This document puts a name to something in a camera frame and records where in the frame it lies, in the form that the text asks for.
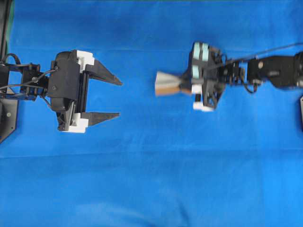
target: blue cloth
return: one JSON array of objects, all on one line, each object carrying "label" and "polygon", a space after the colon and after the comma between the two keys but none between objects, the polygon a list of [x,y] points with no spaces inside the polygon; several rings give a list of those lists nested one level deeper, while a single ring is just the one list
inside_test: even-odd
[{"label": "blue cloth", "polygon": [[302,11],[300,0],[17,0],[10,51],[22,63],[46,71],[58,52],[89,51],[124,85],[90,81],[87,111],[121,116],[86,134],[57,131],[39,98],[20,102],[0,145],[0,225],[302,226],[301,90],[227,87],[213,113],[154,95],[157,70],[182,74],[194,41],[233,58],[302,41]]}]

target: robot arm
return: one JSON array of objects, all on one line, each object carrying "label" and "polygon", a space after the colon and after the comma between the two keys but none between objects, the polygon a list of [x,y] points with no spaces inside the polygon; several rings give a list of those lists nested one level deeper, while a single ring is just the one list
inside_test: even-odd
[{"label": "robot arm", "polygon": [[[9,56],[15,59],[16,64],[6,63]],[[8,85],[10,71],[22,74],[21,84]],[[45,73],[40,72],[40,65],[21,64],[15,54],[5,55],[0,62],[0,136],[5,137],[1,134],[6,131],[4,125],[8,121],[7,114],[12,115],[6,102],[16,102],[17,106],[18,100],[35,101],[37,96],[43,98],[56,112],[60,131],[84,133],[91,125],[119,116],[119,113],[86,112],[89,79],[122,85],[121,81],[89,52],[61,52],[52,61],[51,70]],[[20,93],[14,94],[10,87],[20,87]]]},{"label": "robot arm", "polygon": [[[250,93],[255,93],[258,86],[266,81],[282,89],[303,87],[303,52],[295,56],[271,56],[261,59],[255,57],[257,54],[223,62],[224,55],[220,50],[208,44],[196,42],[189,54],[188,69],[180,78],[162,72],[157,73],[156,95],[185,90],[196,95],[194,109],[213,111],[226,85],[244,86]],[[247,82],[244,82],[245,69],[240,67],[240,63],[243,62],[248,64]]]}]

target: cable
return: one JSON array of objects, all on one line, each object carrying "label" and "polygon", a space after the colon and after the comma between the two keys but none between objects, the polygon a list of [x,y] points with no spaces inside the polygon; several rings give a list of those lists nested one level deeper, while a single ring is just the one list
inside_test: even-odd
[{"label": "cable", "polygon": [[268,53],[268,52],[273,52],[273,51],[277,51],[277,50],[287,49],[289,47],[300,46],[300,45],[303,45],[303,42],[299,42],[299,43],[294,43],[294,44],[289,44],[289,45],[285,45],[285,46],[280,46],[280,47],[275,47],[275,48],[267,49],[267,50],[264,50],[264,51],[260,51],[260,52],[254,53],[254,54],[250,54],[250,55],[244,56],[242,58],[237,58],[235,60],[229,60],[229,61],[226,61],[225,63],[219,63],[219,64],[216,64],[216,65],[211,65],[211,66],[206,67],[204,70],[214,70],[216,68],[219,68],[219,67],[222,67],[222,66],[225,66],[225,65],[233,64],[236,61],[244,61],[247,58],[256,57],[257,55],[260,55],[260,54],[265,54],[265,53]]},{"label": "cable", "polygon": [[17,55],[15,55],[14,53],[8,53],[8,54],[6,54],[6,55],[1,59],[1,62],[5,63],[6,60],[7,60],[7,58],[8,58],[9,56],[11,56],[11,57],[13,57],[13,58],[15,59],[15,63],[16,63],[17,65],[20,65],[20,64],[21,64],[19,57],[18,57]]},{"label": "cable", "polygon": [[239,78],[240,78],[240,80],[241,80],[242,85],[244,86],[245,90],[247,90],[248,93],[251,93],[251,94],[256,93],[258,87],[255,87],[255,86],[254,86],[254,90],[252,91],[252,90],[250,90],[250,89],[248,88],[248,84],[247,84],[247,83],[244,83],[243,78],[242,78],[241,76],[239,76]]},{"label": "cable", "polygon": [[[48,73],[52,73],[52,72],[56,72],[57,70],[48,70],[48,71],[46,71],[45,73],[42,73],[39,77],[37,77],[36,79],[35,79],[35,82],[37,81],[39,81],[42,77],[44,77],[46,74],[48,74]],[[40,88],[39,86],[35,86],[35,85],[29,85],[30,83],[33,83],[34,81],[33,80],[31,80],[31,81],[28,81],[28,82],[25,82],[25,83],[23,83],[23,84],[10,84],[10,85],[6,85],[6,86],[3,86],[3,87],[0,87],[0,90],[2,90],[2,89],[5,89],[5,88],[8,88],[8,87],[23,87],[23,86],[27,86],[27,87],[38,87],[38,88]]]}]

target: black mount plate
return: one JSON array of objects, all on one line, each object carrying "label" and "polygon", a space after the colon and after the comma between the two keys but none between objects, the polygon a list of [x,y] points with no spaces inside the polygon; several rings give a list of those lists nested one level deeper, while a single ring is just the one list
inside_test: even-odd
[{"label": "black mount plate", "polygon": [[[8,88],[7,93],[14,92]],[[16,129],[18,100],[0,99],[2,103],[2,120],[0,123],[0,143],[2,143]]]},{"label": "black mount plate", "polygon": [[302,116],[302,123],[303,123],[303,97],[300,98],[300,105],[301,105],[301,116]]}]

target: white plastic part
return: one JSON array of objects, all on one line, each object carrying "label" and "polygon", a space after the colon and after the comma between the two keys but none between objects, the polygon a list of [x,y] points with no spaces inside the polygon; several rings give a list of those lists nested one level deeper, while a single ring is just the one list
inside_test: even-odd
[{"label": "white plastic part", "polygon": [[202,84],[193,84],[191,86],[192,94],[202,94]]},{"label": "white plastic part", "polygon": [[85,70],[86,65],[94,65],[95,58],[93,54],[86,51],[77,51],[78,64],[80,65],[80,73]]},{"label": "white plastic part", "polygon": [[66,132],[85,133],[86,128],[89,126],[89,120],[81,118],[80,113],[74,113],[72,120],[75,126],[70,125]]},{"label": "white plastic part", "polygon": [[194,44],[194,54],[193,54],[193,58],[199,60],[200,58],[200,43],[195,43]]},{"label": "white plastic part", "polygon": [[194,110],[201,110],[203,112],[211,112],[214,111],[213,108],[203,105],[202,102],[194,102]]},{"label": "white plastic part", "polygon": [[199,79],[199,67],[197,65],[193,65],[193,78]]},{"label": "white plastic part", "polygon": [[182,80],[179,77],[174,75],[164,72],[157,72],[155,89],[178,87],[181,81]]},{"label": "white plastic part", "polygon": [[203,43],[202,44],[202,60],[203,61],[208,61],[208,44]]}]

